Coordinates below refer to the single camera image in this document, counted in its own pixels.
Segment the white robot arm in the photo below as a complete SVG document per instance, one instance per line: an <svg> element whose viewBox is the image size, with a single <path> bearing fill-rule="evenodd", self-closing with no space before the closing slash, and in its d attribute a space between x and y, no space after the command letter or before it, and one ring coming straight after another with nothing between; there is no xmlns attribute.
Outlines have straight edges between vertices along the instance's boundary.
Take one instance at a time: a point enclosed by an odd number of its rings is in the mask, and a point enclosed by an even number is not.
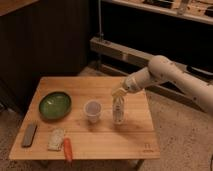
<svg viewBox="0 0 213 171"><path fill-rule="evenodd" d="M172 83L201 109L213 114L213 85L184 72L162 55L152 57L146 67L128 75L112 89L112 96L135 94L165 82Z"/></svg>

